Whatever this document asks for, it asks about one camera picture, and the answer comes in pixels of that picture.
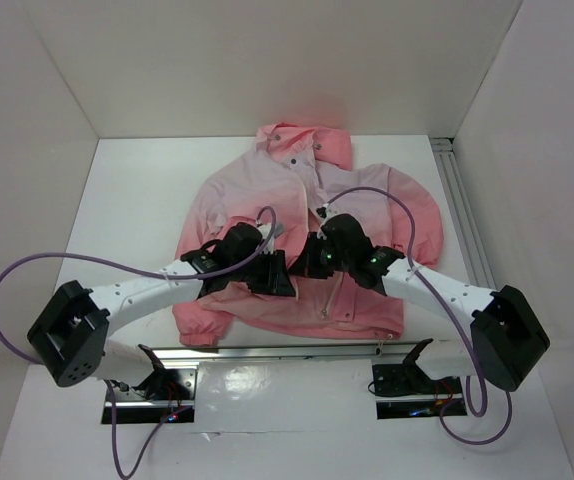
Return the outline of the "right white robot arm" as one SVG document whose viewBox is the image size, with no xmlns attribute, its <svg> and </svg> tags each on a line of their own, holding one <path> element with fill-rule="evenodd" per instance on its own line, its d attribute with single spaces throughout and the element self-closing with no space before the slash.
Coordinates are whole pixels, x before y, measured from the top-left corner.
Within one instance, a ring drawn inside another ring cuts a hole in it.
<svg viewBox="0 0 574 480">
<path fill-rule="evenodd" d="M 465 284 L 415 263 L 403 252 L 375 246 L 349 214 L 328 218 L 308 236 L 290 267 L 296 276 L 326 279 L 348 274 L 364 290 L 401 299 L 449 320 L 460 338 L 427 340 L 408 355 L 403 379 L 415 392 L 448 376 L 477 376 L 514 392 L 551 342 L 524 294 L 506 285 L 492 290 Z"/>
</svg>

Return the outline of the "pink zip-up jacket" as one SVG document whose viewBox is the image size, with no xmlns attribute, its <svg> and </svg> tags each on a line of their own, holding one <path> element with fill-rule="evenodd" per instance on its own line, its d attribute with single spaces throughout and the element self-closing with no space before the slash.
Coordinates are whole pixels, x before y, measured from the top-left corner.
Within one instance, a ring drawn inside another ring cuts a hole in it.
<svg viewBox="0 0 574 480">
<path fill-rule="evenodd" d="M 177 253 L 220 239 L 234 225 L 253 223 L 269 206 L 283 225 L 276 242 L 288 263 L 303 251 L 321 224 L 318 209 L 330 203 L 355 217 L 378 246 L 410 251 L 425 266 L 438 264 L 443 248 L 440 210 L 412 177 L 383 164 L 353 165 L 346 131 L 289 124 L 264 126 L 255 144 L 209 177 L 184 221 Z M 324 280 L 295 277 L 293 297 L 251 292 L 242 283 L 174 306 L 180 340 L 213 346 L 232 322 L 281 334 L 390 340 L 404 330 L 399 299 L 360 288 L 345 273 Z"/>
</svg>

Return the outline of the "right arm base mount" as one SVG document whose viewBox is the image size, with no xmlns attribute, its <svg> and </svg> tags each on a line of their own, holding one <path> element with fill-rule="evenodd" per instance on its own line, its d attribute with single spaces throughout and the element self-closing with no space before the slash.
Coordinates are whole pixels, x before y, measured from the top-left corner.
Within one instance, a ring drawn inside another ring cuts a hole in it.
<svg viewBox="0 0 574 480">
<path fill-rule="evenodd" d="M 418 367 L 404 364 L 374 364 L 368 392 L 375 397 L 378 420 L 466 416 L 459 379 L 432 380 Z"/>
</svg>

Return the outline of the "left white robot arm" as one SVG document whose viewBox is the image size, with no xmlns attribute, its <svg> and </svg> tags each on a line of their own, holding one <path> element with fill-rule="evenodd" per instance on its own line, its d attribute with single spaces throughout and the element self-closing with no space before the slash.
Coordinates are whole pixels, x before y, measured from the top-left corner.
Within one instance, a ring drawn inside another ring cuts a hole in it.
<svg viewBox="0 0 574 480">
<path fill-rule="evenodd" d="M 167 307 L 190 303 L 231 283 L 262 295 L 292 297 L 285 253 L 274 246 L 281 225 L 239 223 L 151 276 L 85 288 L 61 285 L 27 333 L 29 343 L 60 387 L 88 378 L 128 384 L 143 399 L 163 390 L 162 363 L 145 345 L 112 340 L 132 322 Z"/>
</svg>

